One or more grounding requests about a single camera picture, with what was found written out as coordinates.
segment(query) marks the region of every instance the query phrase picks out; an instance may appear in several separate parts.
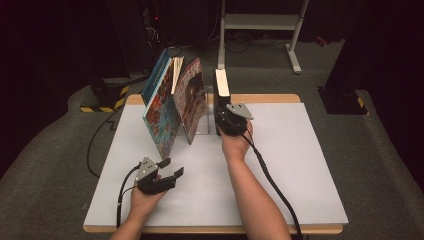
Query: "white metal frame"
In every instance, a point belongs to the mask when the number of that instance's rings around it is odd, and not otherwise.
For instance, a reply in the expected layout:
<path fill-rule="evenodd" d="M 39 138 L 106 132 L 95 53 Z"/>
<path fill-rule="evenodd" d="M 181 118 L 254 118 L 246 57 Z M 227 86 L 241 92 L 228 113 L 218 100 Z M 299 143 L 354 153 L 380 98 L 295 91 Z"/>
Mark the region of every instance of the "white metal frame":
<path fill-rule="evenodd" d="M 222 0 L 221 33 L 218 53 L 218 69 L 225 69 L 225 30 L 226 29 L 255 29 L 255 30 L 292 30 L 293 36 L 286 50 L 295 74 L 302 72 L 294 48 L 305 18 L 309 0 L 303 0 L 299 14 L 271 15 L 271 14 L 226 14 L 225 0 Z"/>

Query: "table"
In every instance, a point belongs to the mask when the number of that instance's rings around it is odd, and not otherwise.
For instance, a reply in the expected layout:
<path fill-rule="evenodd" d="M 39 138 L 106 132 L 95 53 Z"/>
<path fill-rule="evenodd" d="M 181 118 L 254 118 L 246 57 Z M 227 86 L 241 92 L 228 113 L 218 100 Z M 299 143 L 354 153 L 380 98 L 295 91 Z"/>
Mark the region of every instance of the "table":
<path fill-rule="evenodd" d="M 268 170 L 294 208 L 304 234 L 337 234 L 348 223 L 342 202 L 331 178 L 304 104 L 294 94 L 233 94 L 233 103 L 244 102 L 255 117 L 254 141 Z M 116 230 L 116 204 L 124 177 L 144 156 L 160 159 L 142 120 L 139 95 L 128 97 L 92 203 L 84 229 L 87 232 Z M 159 170 L 166 177 L 180 167 L 184 175 L 159 202 L 146 222 L 146 233 L 244 233 L 220 137 L 196 135 L 189 145 L 177 136 L 172 163 Z M 267 182 L 259 163 L 249 150 L 246 162 L 279 206 L 295 233 L 293 219 Z M 135 173 L 127 183 L 132 185 Z M 122 222 L 129 211 L 126 194 Z"/>

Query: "colorful book cover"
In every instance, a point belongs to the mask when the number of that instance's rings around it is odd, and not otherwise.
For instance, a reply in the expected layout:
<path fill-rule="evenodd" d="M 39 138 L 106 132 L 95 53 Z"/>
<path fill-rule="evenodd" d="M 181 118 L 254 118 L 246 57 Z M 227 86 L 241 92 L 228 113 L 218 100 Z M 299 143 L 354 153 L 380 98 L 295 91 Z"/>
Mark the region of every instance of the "colorful book cover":
<path fill-rule="evenodd" d="M 170 156 L 178 128 L 181 125 L 180 116 L 171 96 L 173 71 L 174 64 L 171 60 L 143 116 L 162 159 Z"/>
<path fill-rule="evenodd" d="M 178 79 L 174 102 L 180 114 L 189 144 L 193 142 L 200 117 L 206 112 L 205 86 L 200 59 L 193 60 Z"/>
<path fill-rule="evenodd" d="M 165 49 L 162 51 L 162 54 L 156 61 L 156 64 L 152 70 L 152 73 L 147 80 L 147 84 L 141 92 L 141 97 L 143 98 L 144 104 L 148 104 L 150 102 L 150 98 L 156 90 L 158 83 L 161 81 L 163 74 L 165 72 L 165 68 L 168 66 L 168 62 L 170 61 L 168 50 Z"/>

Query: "cable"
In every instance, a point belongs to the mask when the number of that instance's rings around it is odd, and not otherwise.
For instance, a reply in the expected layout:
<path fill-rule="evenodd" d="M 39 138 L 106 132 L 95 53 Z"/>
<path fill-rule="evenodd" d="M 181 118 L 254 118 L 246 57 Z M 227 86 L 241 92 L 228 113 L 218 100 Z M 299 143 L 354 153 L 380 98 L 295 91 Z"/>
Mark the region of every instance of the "cable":
<path fill-rule="evenodd" d="M 116 130 L 116 128 L 113 128 L 113 124 L 115 123 L 115 121 L 109 121 L 109 119 L 111 119 L 117 112 L 119 112 L 122 109 L 122 107 L 120 107 L 117 111 L 113 112 L 108 118 L 106 118 L 106 120 L 103 121 L 102 124 L 100 124 L 100 126 L 97 128 L 97 130 L 94 132 L 93 136 L 91 137 L 90 143 L 88 144 L 88 149 L 87 149 L 87 155 L 86 155 L 86 164 L 87 164 L 87 168 L 88 171 L 90 171 L 90 173 L 97 177 L 100 178 L 100 175 L 95 173 L 90 166 L 90 150 L 91 150 L 91 146 L 93 144 L 94 138 L 96 137 L 97 133 L 100 131 L 100 129 L 103 127 L 103 125 L 105 125 L 106 123 L 112 123 L 110 130 Z"/>
<path fill-rule="evenodd" d="M 225 118 L 226 121 L 234 128 L 234 130 L 238 131 L 236 127 L 234 127 L 233 123 L 231 122 L 230 119 Z M 256 154 L 256 157 L 259 160 L 259 164 L 261 165 L 262 171 L 264 172 L 268 182 L 271 184 L 271 186 L 274 188 L 274 190 L 277 192 L 278 196 L 281 198 L 281 200 L 284 202 L 284 204 L 287 206 L 287 208 L 290 211 L 290 214 L 293 217 L 293 221 L 294 221 L 294 225 L 296 227 L 296 232 L 297 232 L 297 238 L 299 240 L 303 239 L 303 235 L 302 235 L 302 230 L 300 229 L 300 224 L 299 221 L 297 219 L 296 213 L 293 210 L 293 207 L 291 206 L 290 202 L 287 200 L 287 198 L 283 195 L 283 193 L 280 191 L 280 189 L 278 188 L 277 184 L 275 184 L 274 180 L 272 179 L 271 175 L 268 172 L 268 168 L 266 167 L 265 161 L 262 158 L 261 153 L 258 151 L 258 149 L 255 147 L 255 144 L 253 142 L 253 137 L 252 134 L 250 133 L 250 131 L 247 129 L 247 132 L 250 135 L 250 138 L 252 140 L 249 140 L 246 136 L 244 136 L 244 133 L 239 132 L 239 135 L 241 137 L 244 138 L 244 140 L 246 140 L 247 143 L 249 143 L 249 145 L 252 147 L 253 151 Z"/>
<path fill-rule="evenodd" d="M 131 176 L 131 174 L 140 168 L 140 165 L 141 165 L 141 162 L 137 166 L 135 166 L 133 169 L 131 169 L 131 171 L 129 171 L 129 173 L 125 177 L 124 182 L 122 183 L 121 190 L 119 191 L 119 196 L 118 196 L 118 205 L 116 208 L 116 229 L 118 229 L 121 226 L 121 208 L 122 208 L 122 198 L 124 197 L 124 193 L 134 188 L 134 187 L 131 187 L 125 190 L 124 192 L 125 184 L 127 183 L 127 180 Z"/>

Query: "forearm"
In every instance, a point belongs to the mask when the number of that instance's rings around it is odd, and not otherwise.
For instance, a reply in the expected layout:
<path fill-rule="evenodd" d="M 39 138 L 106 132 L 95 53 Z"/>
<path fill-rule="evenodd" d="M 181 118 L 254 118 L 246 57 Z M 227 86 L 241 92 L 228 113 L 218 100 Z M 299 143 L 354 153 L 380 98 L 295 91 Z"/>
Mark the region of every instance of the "forearm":
<path fill-rule="evenodd" d="M 247 164 L 242 159 L 228 161 L 227 164 L 240 217 L 249 239 L 291 239 L 280 209 Z"/>

